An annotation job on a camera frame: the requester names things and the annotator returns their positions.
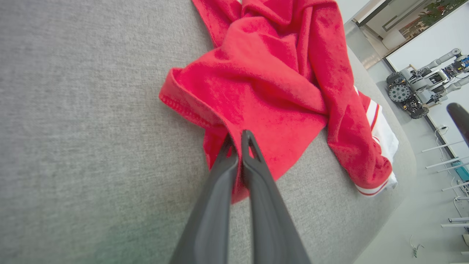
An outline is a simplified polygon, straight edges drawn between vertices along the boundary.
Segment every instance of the gray floor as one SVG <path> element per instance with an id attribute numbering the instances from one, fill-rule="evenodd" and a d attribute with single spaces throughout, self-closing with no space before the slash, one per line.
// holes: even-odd
<path id="1" fill-rule="evenodd" d="M 376 82 L 378 89 L 387 96 L 386 77 L 391 73 L 382 62 L 380 56 L 369 43 L 366 36 L 354 23 L 346 24 L 347 44 L 363 63 L 368 73 Z M 435 147 L 435 136 L 424 119 L 413 120 L 391 100 L 388 101 L 400 124 L 411 142 L 417 159 L 417 178 L 414 192 L 404 200 L 402 205 L 392 214 L 378 236 L 355 261 L 355 264 L 441 264 L 469 262 L 468 256 L 461 251 L 469 251 L 462 239 L 465 230 L 461 228 L 443 229 L 440 224 L 448 223 L 449 217 L 460 217 L 453 205 L 456 194 L 453 191 L 442 192 L 450 186 L 452 175 L 426 170 L 425 166 L 440 162 L 441 152 L 423 149 Z M 469 214 L 469 203 L 457 202 L 464 217 Z M 413 235 L 414 245 L 423 244 L 418 258 L 414 258 L 409 239 Z"/>

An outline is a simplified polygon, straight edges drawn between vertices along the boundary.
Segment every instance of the red garment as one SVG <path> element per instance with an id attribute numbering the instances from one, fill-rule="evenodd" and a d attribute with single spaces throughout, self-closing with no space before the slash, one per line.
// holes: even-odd
<path id="1" fill-rule="evenodd" d="M 335 1 L 193 1 L 215 49 L 171 69 L 159 97 L 205 128 L 210 168 L 227 132 L 240 150 L 249 129 L 277 180 L 328 125 L 328 144 L 352 181 L 384 185 L 391 163 L 371 136 L 370 102 L 354 89 Z M 247 195 L 238 177 L 233 202 Z"/>

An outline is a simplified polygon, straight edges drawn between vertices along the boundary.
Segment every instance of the white metal leg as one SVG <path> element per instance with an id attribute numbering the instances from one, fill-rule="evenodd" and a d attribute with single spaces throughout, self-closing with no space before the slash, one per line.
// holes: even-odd
<path id="1" fill-rule="evenodd" d="M 438 163 L 438 164 L 426 166 L 425 168 L 429 169 L 429 168 L 433 168 L 433 167 L 436 167 L 436 166 L 439 166 L 439 165 L 445 165 L 445 164 L 448 164 L 448 163 L 451 163 L 451 162 L 455 162 L 455 161 L 462 160 L 462 159 L 467 159 L 467 158 L 469 158 L 469 156 L 464 157 L 464 158 L 455 158 L 455 159 L 452 159 L 452 160 L 449 160 L 449 161 L 445 161 L 445 162 L 441 162 L 441 163 Z"/>
<path id="2" fill-rule="evenodd" d="M 461 186 L 466 186 L 466 185 L 469 185 L 469 181 L 468 181 L 468 182 L 465 182 L 465 183 L 461 183 L 461 184 L 455 185 L 455 186 L 453 186 L 453 187 L 448 187 L 448 188 L 445 188 L 445 189 L 441 189 L 441 190 L 444 192 L 444 191 L 447 191 L 447 190 L 456 189 L 456 188 L 459 188 L 459 187 L 461 187 Z"/>
<path id="3" fill-rule="evenodd" d="M 465 222 L 465 221 L 469 221 L 469 217 L 458 217 L 458 218 L 450 218 L 449 219 L 450 223 L 452 223 L 452 222 Z"/>
<path id="4" fill-rule="evenodd" d="M 429 149 L 426 149 L 426 150 L 422 150 L 422 152 L 427 152 L 427 151 L 434 150 L 434 149 L 437 149 L 437 148 L 444 148 L 444 147 L 447 147 L 447 146 L 450 146 L 450 145 L 454 145 L 454 144 L 458 144 L 458 143 L 463 143 L 463 142 L 465 142 L 465 141 L 463 140 L 463 141 L 459 141 L 459 142 L 455 142 L 455 143 L 451 143 L 451 144 L 445 144 L 445 145 L 441 145 L 441 146 L 438 146 L 438 147 L 434 147 L 434 148 L 429 148 Z"/>
<path id="5" fill-rule="evenodd" d="M 469 165 L 469 162 L 466 162 L 466 163 L 463 163 L 461 165 L 457 165 L 457 166 L 454 166 L 454 167 L 449 167 L 449 168 L 444 169 L 444 170 L 439 170 L 439 171 L 437 171 L 437 173 L 444 172 L 444 171 L 449 171 L 451 169 L 457 169 L 457 168 L 460 168 L 460 167 L 464 167 L 466 165 Z"/>
<path id="6" fill-rule="evenodd" d="M 467 224 L 443 224 L 441 227 L 469 227 L 469 223 Z"/>

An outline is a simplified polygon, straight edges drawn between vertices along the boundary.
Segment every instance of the gray fabric surface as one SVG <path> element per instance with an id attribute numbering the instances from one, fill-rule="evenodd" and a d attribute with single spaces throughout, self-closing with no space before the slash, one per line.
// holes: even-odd
<path id="1" fill-rule="evenodd" d="M 204 131 L 158 100 L 171 67 L 212 48 L 189 0 L 0 5 L 2 263 L 167 263 L 207 175 Z M 415 159 L 351 54 L 359 90 L 400 141 L 396 190 L 358 194 L 323 131 L 278 187 L 314 263 L 351 263 L 405 196 Z M 250 263 L 249 202 L 230 263 Z"/>

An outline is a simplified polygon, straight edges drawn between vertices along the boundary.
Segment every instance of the teal object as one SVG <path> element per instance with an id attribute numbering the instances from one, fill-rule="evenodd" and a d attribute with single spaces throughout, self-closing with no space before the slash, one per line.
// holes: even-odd
<path id="1" fill-rule="evenodd" d="M 462 164 L 462 162 L 456 161 L 456 162 L 451 163 L 451 166 L 454 167 L 454 166 L 461 165 L 461 164 Z M 458 173 L 459 177 L 461 177 L 461 180 L 463 182 L 469 181 L 469 173 L 466 170 L 466 168 L 460 167 L 460 168 L 456 168 L 454 170 Z"/>

